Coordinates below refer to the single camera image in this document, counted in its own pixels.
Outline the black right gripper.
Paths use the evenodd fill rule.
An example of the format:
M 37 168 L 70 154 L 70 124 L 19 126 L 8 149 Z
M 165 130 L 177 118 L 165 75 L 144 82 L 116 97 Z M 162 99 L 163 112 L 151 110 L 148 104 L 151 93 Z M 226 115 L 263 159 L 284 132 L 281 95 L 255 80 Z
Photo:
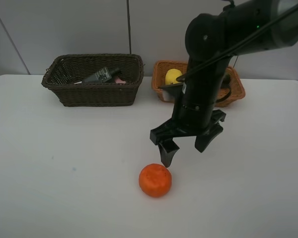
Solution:
M 177 137 L 196 136 L 195 148 L 203 153 L 209 144 L 223 131 L 220 122 L 224 122 L 226 113 L 214 110 L 207 127 L 183 125 L 173 119 L 169 119 L 160 126 L 150 131 L 150 140 L 158 145 L 162 164 L 169 168 L 175 153 L 179 150 L 178 145 L 169 139 Z

